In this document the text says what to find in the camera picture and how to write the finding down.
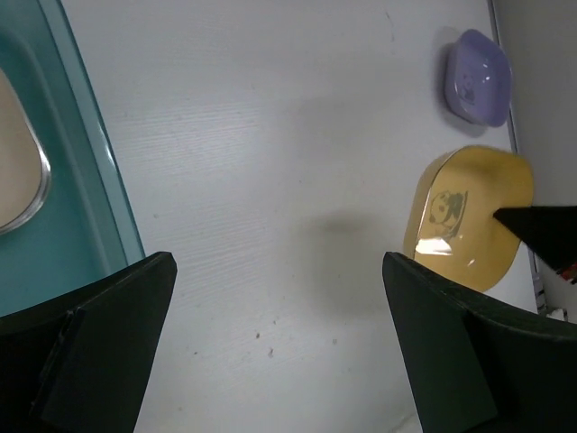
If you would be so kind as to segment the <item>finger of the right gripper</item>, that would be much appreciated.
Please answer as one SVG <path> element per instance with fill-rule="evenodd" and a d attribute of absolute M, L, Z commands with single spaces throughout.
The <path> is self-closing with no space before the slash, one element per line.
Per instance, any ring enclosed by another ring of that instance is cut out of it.
<path fill-rule="evenodd" d="M 493 217 L 552 270 L 576 270 L 576 206 L 502 207 Z"/>

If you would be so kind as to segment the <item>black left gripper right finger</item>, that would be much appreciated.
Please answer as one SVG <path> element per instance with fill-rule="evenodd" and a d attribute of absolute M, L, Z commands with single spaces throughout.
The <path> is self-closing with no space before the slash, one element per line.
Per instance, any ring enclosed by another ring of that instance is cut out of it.
<path fill-rule="evenodd" d="M 574 432 L 576 326 L 387 252 L 382 277 L 425 432 Z"/>

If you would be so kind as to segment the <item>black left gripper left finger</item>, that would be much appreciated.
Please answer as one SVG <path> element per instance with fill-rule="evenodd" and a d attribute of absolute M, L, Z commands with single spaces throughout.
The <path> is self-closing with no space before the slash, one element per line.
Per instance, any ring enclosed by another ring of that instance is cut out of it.
<path fill-rule="evenodd" d="M 132 432 L 177 277 L 154 253 L 1 318 L 3 432 Z"/>

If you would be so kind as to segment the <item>small yellow panda plate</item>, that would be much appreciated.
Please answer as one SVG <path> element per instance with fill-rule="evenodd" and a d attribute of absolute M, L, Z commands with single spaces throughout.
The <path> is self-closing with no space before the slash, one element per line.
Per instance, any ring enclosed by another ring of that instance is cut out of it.
<path fill-rule="evenodd" d="M 504 207 L 528 207 L 533 196 L 530 165 L 515 153 L 483 145 L 445 153 L 417 183 L 403 253 L 448 280 L 490 290 L 520 245 L 493 215 Z"/>

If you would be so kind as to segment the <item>purple panda plate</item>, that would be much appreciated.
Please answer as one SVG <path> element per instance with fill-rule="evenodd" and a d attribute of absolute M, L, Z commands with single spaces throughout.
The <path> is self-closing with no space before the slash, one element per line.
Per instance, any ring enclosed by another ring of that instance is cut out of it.
<path fill-rule="evenodd" d="M 472 124 L 504 125 L 512 98 L 512 71 L 504 50 L 482 32 L 463 32 L 447 55 L 444 97 L 455 115 Z"/>

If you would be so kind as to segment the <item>cream panda plate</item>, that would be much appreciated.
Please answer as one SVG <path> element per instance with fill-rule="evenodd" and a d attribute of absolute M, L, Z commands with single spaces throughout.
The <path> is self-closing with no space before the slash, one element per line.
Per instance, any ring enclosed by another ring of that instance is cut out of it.
<path fill-rule="evenodd" d="M 23 104 L 1 74 L 1 233 L 26 224 L 49 194 L 51 166 Z"/>

